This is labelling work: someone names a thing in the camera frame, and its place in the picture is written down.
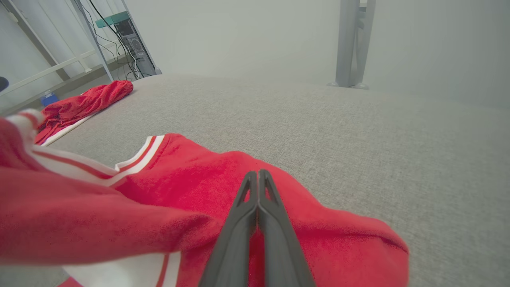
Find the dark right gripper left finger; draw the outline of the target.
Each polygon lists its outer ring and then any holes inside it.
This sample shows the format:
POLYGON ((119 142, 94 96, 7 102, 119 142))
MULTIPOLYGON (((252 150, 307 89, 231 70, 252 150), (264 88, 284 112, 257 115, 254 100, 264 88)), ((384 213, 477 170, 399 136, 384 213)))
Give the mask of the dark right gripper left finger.
POLYGON ((257 173, 248 172, 205 266, 200 287, 247 287, 249 242, 257 224, 257 173))

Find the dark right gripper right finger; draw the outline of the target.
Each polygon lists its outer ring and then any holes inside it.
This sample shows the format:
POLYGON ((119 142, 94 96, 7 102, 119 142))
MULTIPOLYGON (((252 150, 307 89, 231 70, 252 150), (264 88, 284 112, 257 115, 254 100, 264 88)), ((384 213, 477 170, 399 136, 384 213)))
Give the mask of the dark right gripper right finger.
POLYGON ((259 171, 257 194, 264 237, 266 287, 315 287, 302 247, 270 172, 259 171))

